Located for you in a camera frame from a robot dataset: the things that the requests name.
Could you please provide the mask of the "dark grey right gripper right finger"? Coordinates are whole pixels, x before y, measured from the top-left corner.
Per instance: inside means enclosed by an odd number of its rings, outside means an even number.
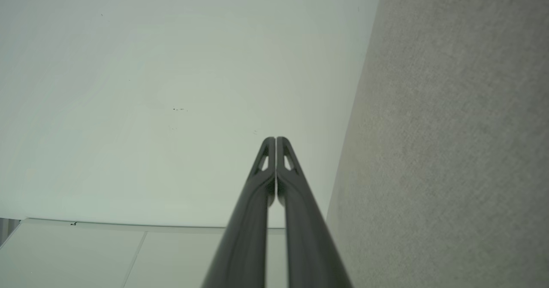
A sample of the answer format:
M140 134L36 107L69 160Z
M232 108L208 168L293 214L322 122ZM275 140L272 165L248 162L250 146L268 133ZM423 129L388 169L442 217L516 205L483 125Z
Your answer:
M277 185L286 210L288 288L353 288L296 153L282 136Z

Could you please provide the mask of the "grey fabric sofa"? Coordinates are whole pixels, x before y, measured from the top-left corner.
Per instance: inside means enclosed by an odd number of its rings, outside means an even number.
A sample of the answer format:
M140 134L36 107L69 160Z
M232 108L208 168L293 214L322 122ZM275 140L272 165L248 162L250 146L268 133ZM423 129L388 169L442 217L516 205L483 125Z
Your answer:
M354 288L549 288L549 0L379 0L327 224Z

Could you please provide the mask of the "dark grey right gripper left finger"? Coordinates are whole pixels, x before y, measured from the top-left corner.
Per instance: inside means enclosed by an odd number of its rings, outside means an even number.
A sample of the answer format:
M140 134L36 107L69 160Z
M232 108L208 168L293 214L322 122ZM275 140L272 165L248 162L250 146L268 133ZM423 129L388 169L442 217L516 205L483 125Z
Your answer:
M275 197L276 140L263 140L202 288L264 288L268 208Z

